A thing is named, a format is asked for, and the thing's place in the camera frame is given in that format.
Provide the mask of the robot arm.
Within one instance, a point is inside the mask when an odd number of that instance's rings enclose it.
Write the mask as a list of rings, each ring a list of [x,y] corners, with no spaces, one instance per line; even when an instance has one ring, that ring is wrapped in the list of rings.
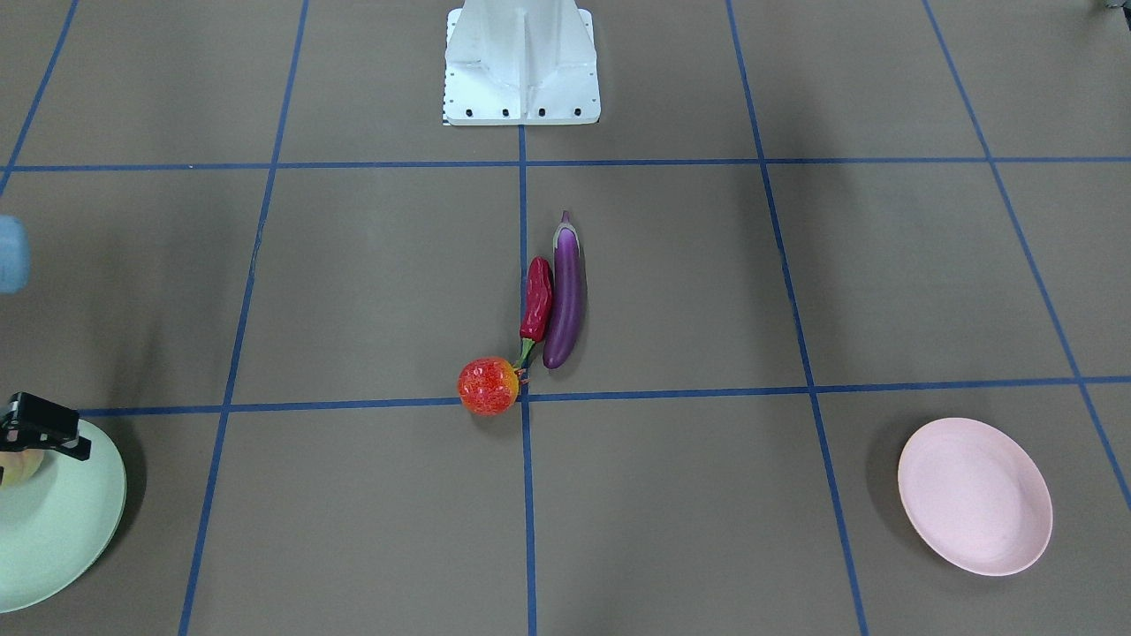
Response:
[[[31,277],[31,243],[20,220],[1,217],[1,291],[21,291]],[[27,392],[3,402],[3,452],[57,452],[89,459],[92,442],[80,435],[80,412]]]

